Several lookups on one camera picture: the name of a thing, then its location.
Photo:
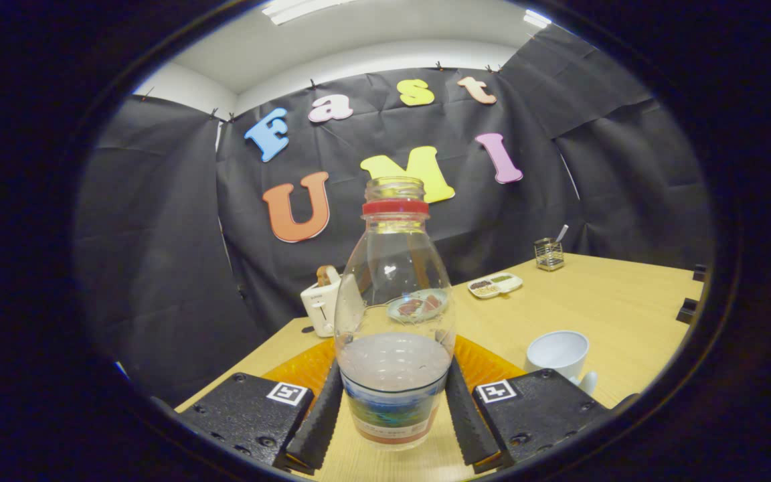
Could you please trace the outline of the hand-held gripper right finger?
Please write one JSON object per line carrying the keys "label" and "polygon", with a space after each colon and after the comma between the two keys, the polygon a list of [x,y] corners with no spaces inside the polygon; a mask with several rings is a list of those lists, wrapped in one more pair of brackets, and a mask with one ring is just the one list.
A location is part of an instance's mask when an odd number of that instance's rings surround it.
{"label": "hand-held gripper right finger", "polygon": [[552,449],[568,448],[637,396],[606,408],[556,370],[526,372],[458,336],[446,397],[463,461],[481,474],[532,465]]}

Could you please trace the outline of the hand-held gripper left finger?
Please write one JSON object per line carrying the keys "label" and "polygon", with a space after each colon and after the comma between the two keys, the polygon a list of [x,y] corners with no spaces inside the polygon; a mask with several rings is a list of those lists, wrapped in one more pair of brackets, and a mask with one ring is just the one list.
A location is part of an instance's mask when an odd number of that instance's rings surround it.
{"label": "hand-held gripper left finger", "polygon": [[227,376],[178,418],[245,461],[313,474],[323,467],[342,393],[334,343],[324,341],[263,376]]}

